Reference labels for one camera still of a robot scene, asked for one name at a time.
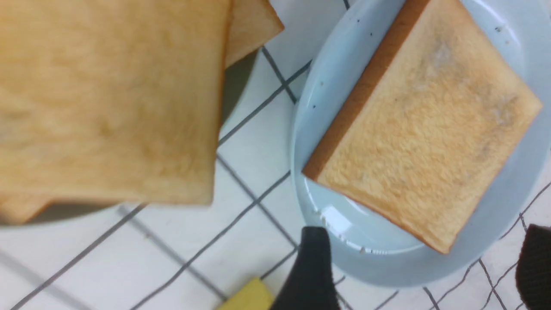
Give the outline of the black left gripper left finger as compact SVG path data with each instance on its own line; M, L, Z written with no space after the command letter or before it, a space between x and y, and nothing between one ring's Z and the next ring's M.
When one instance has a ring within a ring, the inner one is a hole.
M331 245L323 227L304 227L298 254L272 310L339 310Z

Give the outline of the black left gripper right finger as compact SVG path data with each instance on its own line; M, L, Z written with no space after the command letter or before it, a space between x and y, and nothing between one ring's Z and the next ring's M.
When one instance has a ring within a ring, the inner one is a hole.
M551 308L551 230L530 224L515 273L516 288L528 310Z

